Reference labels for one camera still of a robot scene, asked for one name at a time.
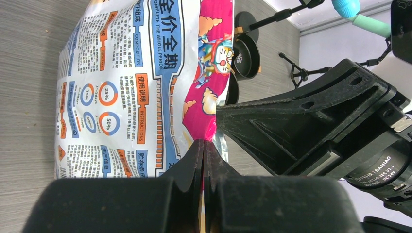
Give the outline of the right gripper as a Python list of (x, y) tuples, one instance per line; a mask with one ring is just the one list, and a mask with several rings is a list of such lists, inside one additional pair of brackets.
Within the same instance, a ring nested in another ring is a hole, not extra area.
[(219, 106), (216, 124), (273, 175), (344, 178), (412, 215), (411, 100), (348, 59), (295, 90)]

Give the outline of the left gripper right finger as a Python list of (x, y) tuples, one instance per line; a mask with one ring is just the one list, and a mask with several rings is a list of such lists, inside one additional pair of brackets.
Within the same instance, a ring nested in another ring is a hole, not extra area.
[(207, 233), (361, 233), (349, 196), (325, 177), (242, 176), (204, 143)]

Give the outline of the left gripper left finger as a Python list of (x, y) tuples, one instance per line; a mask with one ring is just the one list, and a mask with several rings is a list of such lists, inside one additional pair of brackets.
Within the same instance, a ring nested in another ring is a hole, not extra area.
[(25, 233), (197, 233), (204, 141), (158, 178), (58, 179), (23, 227)]

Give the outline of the colourful pet food bag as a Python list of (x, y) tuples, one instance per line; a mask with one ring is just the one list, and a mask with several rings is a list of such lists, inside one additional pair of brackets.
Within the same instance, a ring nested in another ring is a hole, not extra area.
[(158, 178), (216, 135), (232, 0), (92, 0), (59, 56), (57, 179)]

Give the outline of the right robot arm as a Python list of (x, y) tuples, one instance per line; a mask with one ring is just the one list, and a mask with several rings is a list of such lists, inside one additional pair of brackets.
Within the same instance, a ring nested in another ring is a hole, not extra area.
[(412, 3), (391, 3), (400, 60), (384, 79), (344, 59), (295, 90), (217, 109), (217, 127), (273, 175), (344, 178), (412, 214)]

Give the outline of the near black pet bowl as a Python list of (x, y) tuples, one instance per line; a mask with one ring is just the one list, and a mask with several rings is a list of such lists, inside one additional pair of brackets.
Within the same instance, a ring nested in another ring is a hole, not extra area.
[(234, 71), (231, 71), (225, 105), (236, 104), (239, 101), (240, 89)]

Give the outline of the black pet bowl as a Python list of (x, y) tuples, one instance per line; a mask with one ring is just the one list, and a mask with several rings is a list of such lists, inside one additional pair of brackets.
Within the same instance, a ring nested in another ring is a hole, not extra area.
[(260, 72), (260, 52), (256, 42), (247, 34), (241, 34), (233, 43), (232, 70), (238, 81), (250, 80)]
[(239, 101), (240, 89), (234, 71), (231, 71), (225, 105), (236, 104)]

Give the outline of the far black pet bowl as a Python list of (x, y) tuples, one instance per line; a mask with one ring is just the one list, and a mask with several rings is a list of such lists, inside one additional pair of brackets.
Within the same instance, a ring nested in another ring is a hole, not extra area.
[(247, 34), (241, 34), (233, 43), (232, 70), (238, 81), (250, 80), (260, 72), (260, 52), (256, 42)]

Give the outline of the green microphone tripod stand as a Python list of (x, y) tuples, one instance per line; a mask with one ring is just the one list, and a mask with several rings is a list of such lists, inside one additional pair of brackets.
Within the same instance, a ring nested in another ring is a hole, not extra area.
[[(372, 66), (378, 65), (392, 51), (391, 39), (392, 39), (391, 36), (385, 39), (386, 50), (380, 57), (375, 58), (375, 59), (369, 59), (369, 60), (366, 60), (365, 62), (358, 63), (358, 64), (360, 66), (366, 66), (366, 67), (372, 67)], [(300, 68), (296, 63), (290, 60), (284, 53), (280, 52), (278, 56), (284, 59), (285, 61), (287, 61), (292, 66), (291, 71), (290, 71), (290, 79), (292, 80), (292, 83), (295, 89), (299, 88), (302, 82), (306, 82), (308, 80), (309, 75), (324, 74), (332, 69), (332, 67), (324, 67), (324, 68), (308, 71), (304, 68)]]

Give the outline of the green microphone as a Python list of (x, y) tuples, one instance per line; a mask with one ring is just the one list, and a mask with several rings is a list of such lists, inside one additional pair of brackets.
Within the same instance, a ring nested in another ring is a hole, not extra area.
[(352, 22), (354, 26), (364, 29), (373, 34), (382, 36), (384, 38), (387, 38), (391, 35), (391, 26), (379, 20), (360, 14), (348, 18), (348, 20)]

